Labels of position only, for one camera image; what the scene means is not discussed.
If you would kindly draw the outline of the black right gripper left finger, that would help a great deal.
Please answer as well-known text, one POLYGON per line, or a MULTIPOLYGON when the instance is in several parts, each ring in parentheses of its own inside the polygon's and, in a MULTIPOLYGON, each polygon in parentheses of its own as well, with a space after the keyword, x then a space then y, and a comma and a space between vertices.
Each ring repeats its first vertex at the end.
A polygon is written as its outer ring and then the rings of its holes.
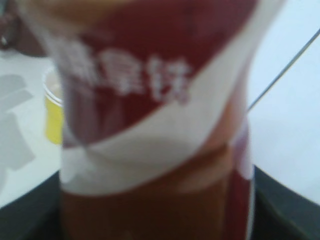
POLYGON ((0 238, 26 240, 59 208, 59 173, 0 209, 0 238))

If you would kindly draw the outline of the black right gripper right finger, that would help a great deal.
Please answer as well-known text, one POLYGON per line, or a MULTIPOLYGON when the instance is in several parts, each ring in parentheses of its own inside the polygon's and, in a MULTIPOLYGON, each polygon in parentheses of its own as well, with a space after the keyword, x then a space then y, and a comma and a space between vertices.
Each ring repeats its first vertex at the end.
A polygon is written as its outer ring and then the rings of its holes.
POLYGON ((320 206, 255 167, 253 240, 320 240, 320 206))

